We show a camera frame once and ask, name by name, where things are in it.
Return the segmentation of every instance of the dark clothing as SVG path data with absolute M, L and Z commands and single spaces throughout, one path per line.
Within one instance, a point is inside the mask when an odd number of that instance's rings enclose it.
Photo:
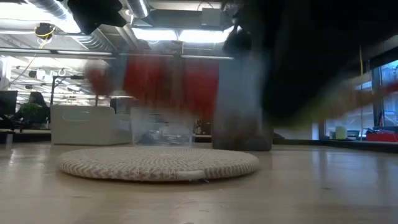
M 22 125 L 26 128 L 41 128 L 43 124 L 47 123 L 50 118 L 50 108 L 47 106 L 39 108 L 34 114 L 23 113 L 20 109 L 12 118 L 13 121 L 22 119 Z

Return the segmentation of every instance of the clear plastic container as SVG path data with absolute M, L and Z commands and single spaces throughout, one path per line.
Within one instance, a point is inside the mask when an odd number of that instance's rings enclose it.
M 131 109 L 131 131 L 134 145 L 191 146 L 195 118 L 190 115 Z

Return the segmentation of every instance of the ceiling pipe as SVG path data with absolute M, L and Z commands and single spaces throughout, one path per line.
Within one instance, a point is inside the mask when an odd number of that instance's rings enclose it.
M 150 13 L 148 0 L 125 0 L 125 2 L 135 18 L 143 19 Z
M 34 34 L 34 30 L 28 29 L 3 29 L 0 28 L 0 34 L 12 34 L 12 35 L 23 35 L 23 34 Z
M 88 52 L 79 50 L 47 50 L 47 49 L 16 49 L 12 47 L 0 47 L 0 55 L 20 56 L 20 57 L 56 57 L 56 58 L 81 58 L 81 59 L 103 59 L 114 60 L 118 57 L 140 56 L 146 57 L 173 57 L 172 54 L 164 54 L 154 51 L 142 51 L 141 53 L 132 52 Z M 217 55 L 182 55 L 183 58 L 204 58 L 204 59 L 217 59 L 217 60 L 232 60 L 232 57 L 217 56 Z
M 65 32 L 68 29 L 67 26 L 78 27 L 72 14 L 57 0 L 27 0 L 27 2 L 57 18 L 63 24 L 57 26 Z M 88 50 L 112 51 L 116 49 L 98 29 L 90 35 L 72 38 Z
M 124 27 L 116 27 L 116 30 L 119 32 L 120 36 L 126 41 L 128 46 L 132 49 L 139 49 L 139 41 L 132 31 L 130 24 L 124 25 Z

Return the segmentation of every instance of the metal pole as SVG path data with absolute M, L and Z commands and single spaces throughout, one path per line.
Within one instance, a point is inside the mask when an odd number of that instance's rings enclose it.
M 32 85 L 32 86 L 49 86 L 49 83 L 31 83 L 31 82 L 15 82 L 13 85 Z M 70 85 L 78 85 L 79 87 L 89 87 L 89 84 L 59 84 L 56 86 L 70 86 Z
M 58 78 L 58 77 L 52 77 L 50 105 L 52 105 L 52 103 L 53 103 L 53 101 L 54 101 L 55 80 L 56 80 L 57 78 Z
M 362 61 L 362 47 L 359 46 L 359 66 L 361 71 L 361 77 L 363 77 L 363 61 Z M 361 83 L 361 92 L 363 91 L 363 83 Z M 363 107 L 361 107 L 361 131 L 359 132 L 361 135 L 361 141 L 363 141 Z
M 57 57 L 57 58 L 88 58 L 88 59 L 103 59 L 103 60 L 114 60 L 119 56 L 135 56 L 141 55 L 146 57 L 173 57 L 172 54 L 160 54 L 149 50 L 144 50 L 140 53 L 126 52 L 126 53 L 112 53 L 112 52 L 90 52 L 90 51 L 79 51 L 79 50 L 47 50 L 47 49 L 15 49 L 10 47 L 0 47 L 1 55 L 10 56 L 25 56 L 33 57 Z M 201 56 L 201 55 L 184 55 L 181 54 L 181 58 L 201 58 L 201 59 L 213 59 L 213 60 L 232 60 L 231 57 L 224 56 Z

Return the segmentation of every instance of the fluorescent light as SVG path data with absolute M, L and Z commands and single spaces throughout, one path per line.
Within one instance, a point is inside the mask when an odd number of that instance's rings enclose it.
M 133 28 L 132 31 L 142 40 L 177 40 L 174 30 Z
M 95 56 L 110 56 L 112 53 L 110 52 L 89 52 L 89 51 L 72 51 L 72 50 L 59 50 L 60 54 L 67 55 L 95 55 Z
M 214 59 L 214 60 L 233 60 L 232 57 L 221 57 L 221 56 L 199 56 L 199 55 L 181 55 L 181 58 L 202 58 L 202 59 Z
M 75 91 L 80 91 L 80 87 L 75 86 L 75 85 L 68 85 L 67 88 L 69 88 L 71 90 L 75 90 Z
M 229 33 L 233 30 L 233 26 L 224 31 L 211 30 L 184 30 L 179 40 L 188 43 L 223 43 L 228 38 Z
M 123 95 L 111 95 L 112 98 L 134 98 L 132 96 L 123 96 Z

